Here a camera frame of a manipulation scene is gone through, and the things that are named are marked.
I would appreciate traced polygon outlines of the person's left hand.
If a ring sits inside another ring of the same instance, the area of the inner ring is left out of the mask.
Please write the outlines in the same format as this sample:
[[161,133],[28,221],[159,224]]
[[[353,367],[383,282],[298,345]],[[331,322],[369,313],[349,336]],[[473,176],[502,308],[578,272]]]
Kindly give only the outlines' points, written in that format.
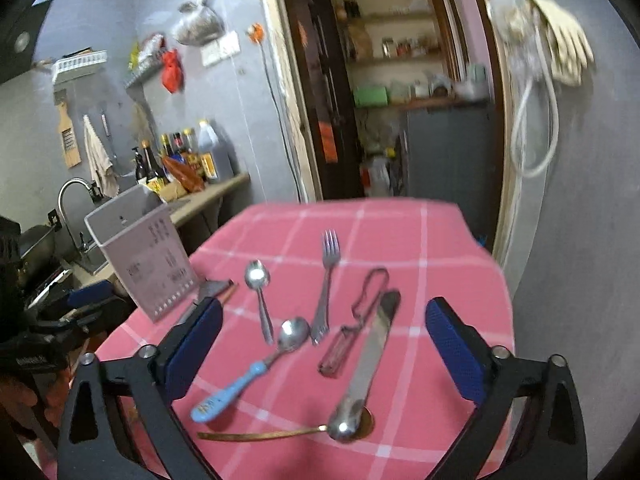
[[58,444],[58,428],[70,392],[70,369],[61,370],[42,398],[8,375],[1,377],[1,405],[21,427],[32,430],[50,448]]

